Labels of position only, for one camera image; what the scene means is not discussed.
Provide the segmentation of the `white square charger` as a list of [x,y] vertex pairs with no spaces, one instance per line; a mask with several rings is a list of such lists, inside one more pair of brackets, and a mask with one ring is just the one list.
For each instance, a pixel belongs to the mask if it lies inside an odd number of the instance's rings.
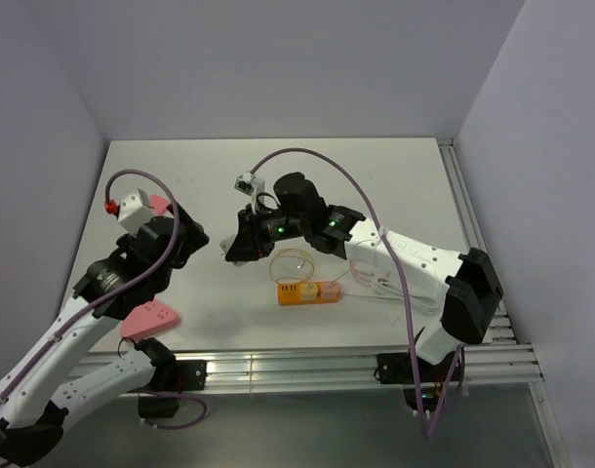
[[233,266],[239,267],[241,265],[241,263],[239,261],[232,260],[232,259],[228,258],[228,254],[234,244],[235,239],[236,239],[236,236],[231,235],[231,236],[221,240],[219,245],[222,250],[223,259],[225,261],[227,261],[228,263],[231,263]]

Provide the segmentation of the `orange power strip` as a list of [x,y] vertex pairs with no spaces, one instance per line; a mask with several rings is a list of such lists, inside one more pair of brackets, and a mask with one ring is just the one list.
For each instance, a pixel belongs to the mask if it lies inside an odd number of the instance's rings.
[[303,302],[300,300],[299,285],[301,283],[316,283],[319,289],[320,282],[300,282],[279,284],[277,286],[277,302],[279,306],[302,306],[302,305],[320,305],[339,302],[341,299],[341,290],[339,295],[332,300],[322,300],[320,293],[314,301]]

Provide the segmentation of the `yellow plug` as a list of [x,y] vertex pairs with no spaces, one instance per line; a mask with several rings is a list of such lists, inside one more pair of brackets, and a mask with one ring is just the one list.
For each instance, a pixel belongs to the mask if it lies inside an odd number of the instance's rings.
[[299,285],[300,300],[303,302],[314,301],[318,297],[319,289],[316,283],[301,283]]

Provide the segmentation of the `pink triangular power strip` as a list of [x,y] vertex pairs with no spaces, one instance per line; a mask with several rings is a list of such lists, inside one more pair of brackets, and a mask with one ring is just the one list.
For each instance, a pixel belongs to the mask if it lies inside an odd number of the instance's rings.
[[138,341],[169,331],[180,324],[177,311],[158,299],[136,307],[122,322],[120,336]]

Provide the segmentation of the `pink plug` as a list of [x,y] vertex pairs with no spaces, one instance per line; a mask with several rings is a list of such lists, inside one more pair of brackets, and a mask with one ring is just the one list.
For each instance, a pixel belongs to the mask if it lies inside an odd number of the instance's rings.
[[322,300],[335,299],[340,293],[340,287],[337,281],[327,281],[319,283],[319,293]]

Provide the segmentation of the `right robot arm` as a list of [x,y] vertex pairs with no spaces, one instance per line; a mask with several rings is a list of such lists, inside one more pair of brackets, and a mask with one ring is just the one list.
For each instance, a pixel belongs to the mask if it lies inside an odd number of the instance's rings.
[[235,235],[221,241],[226,261],[258,261],[276,243],[302,238],[314,250],[343,260],[369,264],[398,276],[413,295],[436,305],[436,317],[415,334],[416,350],[408,369],[420,380],[431,378],[460,345],[483,342],[503,298],[503,288],[489,255],[442,250],[377,225],[341,205],[329,205],[302,173],[274,184],[274,209],[248,204],[238,212]]

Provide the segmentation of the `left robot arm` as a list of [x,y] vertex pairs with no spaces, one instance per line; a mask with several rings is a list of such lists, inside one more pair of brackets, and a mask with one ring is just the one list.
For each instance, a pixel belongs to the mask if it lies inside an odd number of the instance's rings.
[[208,244],[179,204],[168,212],[121,236],[115,251],[92,263],[50,328],[0,380],[0,458],[7,463],[39,461],[66,430],[123,393],[178,389],[176,357],[153,337],[100,370],[67,379],[100,339],[165,291],[173,271]]

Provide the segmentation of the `pink square charger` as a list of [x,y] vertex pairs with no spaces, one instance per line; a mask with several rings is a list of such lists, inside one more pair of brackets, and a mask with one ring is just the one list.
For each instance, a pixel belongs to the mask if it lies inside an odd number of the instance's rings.
[[149,197],[150,209],[157,216],[171,215],[172,202],[160,195],[151,195]]

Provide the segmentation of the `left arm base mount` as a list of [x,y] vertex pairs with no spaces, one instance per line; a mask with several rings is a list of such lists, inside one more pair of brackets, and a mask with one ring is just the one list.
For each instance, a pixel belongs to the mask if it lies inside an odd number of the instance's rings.
[[154,377],[142,387],[137,402],[139,417],[150,421],[173,418],[181,406],[180,395],[203,390],[206,376],[206,361],[176,360],[165,377]]

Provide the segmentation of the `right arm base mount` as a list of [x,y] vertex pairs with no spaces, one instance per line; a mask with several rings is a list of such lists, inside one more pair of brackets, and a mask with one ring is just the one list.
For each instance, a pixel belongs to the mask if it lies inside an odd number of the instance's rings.
[[[430,365],[422,359],[417,360],[421,381],[421,399],[427,414],[433,414],[437,409],[454,356],[455,351],[452,351],[438,365]],[[457,391],[462,390],[465,370],[465,352],[464,349],[461,349],[450,379],[451,384],[456,384]],[[409,385],[409,388],[403,390],[404,399],[411,411],[417,411],[417,396],[414,390],[414,376],[409,353],[378,354],[374,379],[383,385]]]

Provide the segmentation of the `aluminium rail frame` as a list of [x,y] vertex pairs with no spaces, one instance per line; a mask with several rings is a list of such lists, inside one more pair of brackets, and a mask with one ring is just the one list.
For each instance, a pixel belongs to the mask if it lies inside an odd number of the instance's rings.
[[[164,176],[174,175],[185,165],[199,169],[204,158],[246,164],[266,150],[280,147],[284,156],[314,157],[326,152],[344,167],[371,175],[367,185],[384,184],[385,163],[398,162],[404,171],[419,167],[434,170],[428,180],[447,202],[446,217],[457,218],[452,232],[471,250],[484,249],[476,215],[460,172],[455,142],[451,138],[263,138],[263,139],[173,139],[114,140],[104,163],[106,170],[136,166]],[[213,394],[267,394],[292,392],[334,392],[368,390],[395,385],[412,390],[392,366],[405,357],[408,347],[402,340],[390,346],[269,346],[258,349],[182,349],[176,357],[192,370],[202,365],[204,374],[194,389]],[[463,367],[456,385],[465,392],[471,385],[526,384],[533,401],[550,464],[569,467],[566,449],[545,388],[544,376],[532,345],[517,340],[503,304],[499,304],[488,325],[483,343],[466,345]]]

